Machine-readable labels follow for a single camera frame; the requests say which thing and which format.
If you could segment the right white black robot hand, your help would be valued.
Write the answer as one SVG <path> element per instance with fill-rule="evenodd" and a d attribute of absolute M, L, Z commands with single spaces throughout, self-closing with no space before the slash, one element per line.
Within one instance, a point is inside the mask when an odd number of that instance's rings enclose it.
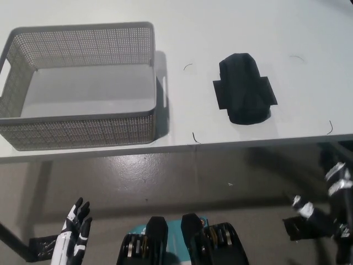
<path fill-rule="evenodd" d="M 321 237 L 352 238 L 352 175 L 345 162 L 337 162 L 325 176 L 330 213 L 314 206 L 301 195 L 291 198 L 293 210 L 304 222 L 304 227 Z"/>

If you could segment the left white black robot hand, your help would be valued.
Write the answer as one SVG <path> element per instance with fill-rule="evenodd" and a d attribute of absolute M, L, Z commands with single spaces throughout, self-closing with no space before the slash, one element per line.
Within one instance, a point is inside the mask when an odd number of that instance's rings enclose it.
<path fill-rule="evenodd" d="M 79 198 L 69 211 L 57 236 L 51 265 L 81 265 L 87 248 L 92 218 L 90 202 Z"/>

